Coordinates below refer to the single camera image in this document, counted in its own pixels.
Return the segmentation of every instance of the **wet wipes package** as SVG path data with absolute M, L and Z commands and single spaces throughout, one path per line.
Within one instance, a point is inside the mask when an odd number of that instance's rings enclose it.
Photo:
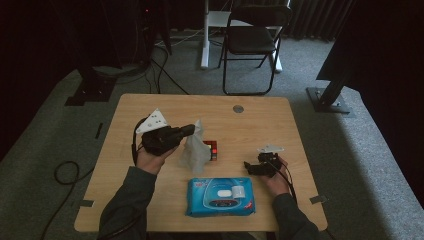
M 187 212 L 192 217 L 247 216 L 255 212 L 250 178 L 193 178 L 188 183 Z

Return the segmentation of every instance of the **black equipment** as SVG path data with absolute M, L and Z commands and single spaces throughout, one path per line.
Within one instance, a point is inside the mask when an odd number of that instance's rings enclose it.
M 277 153 L 259 153 L 258 160 L 258 165 L 252 165 L 248 162 L 244 162 L 244 167 L 250 175 L 266 175 L 273 177 L 282 166 Z
M 134 160 L 134 164 L 137 163 L 138 150 L 136 145 L 136 129 L 146 120 L 146 118 L 142 119 L 135 127 L 133 134 L 133 143 L 131 145 L 132 148 L 132 156 Z M 171 128 L 171 126 L 162 127 L 150 132 L 145 132 L 141 136 L 141 145 L 146 149 L 148 153 L 151 153 L 156 156 L 160 156 L 167 152 L 168 150 L 179 146 L 181 140 L 184 137 L 190 136 L 194 134 L 195 126 L 194 124 L 189 124 L 184 127 L 175 127 Z

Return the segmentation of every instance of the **hand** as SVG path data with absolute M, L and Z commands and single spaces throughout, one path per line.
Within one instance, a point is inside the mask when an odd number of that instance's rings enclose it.
M 160 156 L 156 156 L 146 152 L 146 149 L 141 148 L 138 150 L 136 166 L 146 172 L 157 175 L 162 168 L 162 165 L 165 164 L 165 159 L 169 157 L 169 155 L 171 155 L 175 149 L 177 149 L 177 147 L 165 152 Z
M 280 172 L 287 178 L 287 172 L 286 172 L 287 169 L 285 167 L 285 166 L 287 166 L 287 162 L 284 159 L 282 159 L 280 156 L 278 156 L 278 159 L 283 163 L 283 166 L 281 166 Z M 276 173 L 271 178 L 268 177 L 268 176 L 259 176 L 259 178 L 269 188 L 271 194 L 274 197 L 276 197 L 276 196 L 278 196 L 280 194 L 283 194 L 283 193 L 290 193 L 288 183 L 278 173 Z

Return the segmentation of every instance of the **black chair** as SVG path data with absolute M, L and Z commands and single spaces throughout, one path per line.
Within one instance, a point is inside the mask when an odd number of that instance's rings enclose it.
M 277 64 L 276 59 L 280 51 L 282 32 L 288 26 L 291 16 L 291 9 L 283 5 L 241 5 L 230 13 L 218 64 L 218 68 L 220 68 L 221 62 L 224 60 L 222 90 L 225 94 L 238 96 L 265 95 L 271 90 Z M 235 20 L 248 25 L 234 25 L 233 21 Z M 274 37 L 271 34 L 272 29 L 276 29 Z M 228 52 L 234 55 L 264 55 L 264 57 L 229 59 L 227 57 Z M 228 92 L 226 90 L 228 60 L 262 60 L 258 66 L 260 68 L 265 59 L 269 56 L 272 57 L 272 54 L 275 54 L 275 60 L 272 64 L 271 80 L 266 91 Z

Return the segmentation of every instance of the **black object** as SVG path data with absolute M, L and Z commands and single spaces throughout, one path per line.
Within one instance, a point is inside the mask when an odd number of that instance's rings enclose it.
M 222 90 L 227 95 L 265 95 L 274 81 L 277 60 L 273 61 L 271 79 L 268 89 L 263 92 L 228 92 L 225 88 L 228 60 L 261 60 L 258 68 L 262 66 L 267 57 L 276 58 L 280 51 L 281 35 L 288 26 L 292 11 L 284 5 L 241 5 L 235 8 L 227 22 L 227 29 L 222 44 L 218 68 L 221 66 L 224 55 L 224 75 Z M 232 21 L 242 21 L 252 26 L 233 26 Z M 271 36 L 267 27 L 279 27 L 275 37 Z M 263 58 L 227 58 L 228 51 L 234 55 L 264 55 Z
M 259 153 L 258 160 L 258 165 L 244 162 L 244 167 L 250 175 L 273 177 L 282 166 L 277 153 Z
M 361 94 L 422 207 L 423 11 L 420 0 L 357 0 L 317 76 Z
M 146 118 L 138 122 L 134 129 L 133 143 L 131 145 L 134 164 L 136 164 L 138 156 L 138 149 L 136 144 L 136 130 L 145 120 Z M 148 153 L 160 156 L 168 150 L 179 146 L 181 140 L 183 140 L 184 137 L 194 134 L 194 130 L 195 126 L 193 124 L 189 124 L 181 128 L 171 128 L 171 126 L 166 126 L 150 132 L 145 132 L 141 136 L 141 144 Z
M 67 5 L 57 0 L 50 0 L 50 4 L 61 23 L 61 27 L 57 30 L 62 35 L 63 44 L 82 77 L 81 85 L 75 96 L 69 98 L 65 105 L 82 106 L 86 101 L 109 101 L 116 79 L 101 77 L 94 71 L 90 58 L 79 39 L 78 31 L 68 13 Z

